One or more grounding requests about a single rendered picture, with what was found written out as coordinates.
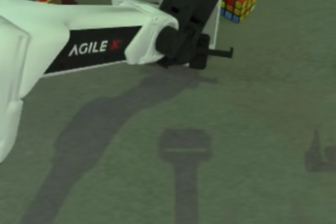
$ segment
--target robotic arm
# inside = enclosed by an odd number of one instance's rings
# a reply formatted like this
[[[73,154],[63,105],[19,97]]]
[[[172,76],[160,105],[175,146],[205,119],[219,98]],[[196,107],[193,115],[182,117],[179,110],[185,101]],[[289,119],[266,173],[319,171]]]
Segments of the robotic arm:
[[[232,57],[232,48],[209,50],[202,34],[219,0],[112,1],[0,0],[0,163],[15,143],[22,98],[45,75],[119,62],[205,69],[208,55]]]

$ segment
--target black panel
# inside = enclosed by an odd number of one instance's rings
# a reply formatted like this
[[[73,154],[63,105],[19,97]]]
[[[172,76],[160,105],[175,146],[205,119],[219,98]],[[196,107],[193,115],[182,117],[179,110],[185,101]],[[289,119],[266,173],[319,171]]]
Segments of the black panel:
[[[124,61],[141,26],[71,30],[70,39],[45,73]]]

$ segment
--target green tabletop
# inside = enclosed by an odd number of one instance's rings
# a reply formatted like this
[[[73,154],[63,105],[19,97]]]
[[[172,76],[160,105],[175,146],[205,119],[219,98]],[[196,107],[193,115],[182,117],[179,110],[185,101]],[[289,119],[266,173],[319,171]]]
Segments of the green tabletop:
[[[41,79],[0,166],[0,223],[334,223],[335,17],[336,0],[258,0],[221,18],[234,59],[204,71]]]

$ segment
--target rubik's cube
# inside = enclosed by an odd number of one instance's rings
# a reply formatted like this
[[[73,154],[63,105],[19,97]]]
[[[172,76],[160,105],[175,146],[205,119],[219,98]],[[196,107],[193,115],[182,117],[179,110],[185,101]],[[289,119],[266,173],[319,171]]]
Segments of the rubik's cube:
[[[257,0],[222,0],[221,15],[239,23],[254,10],[256,2]]]

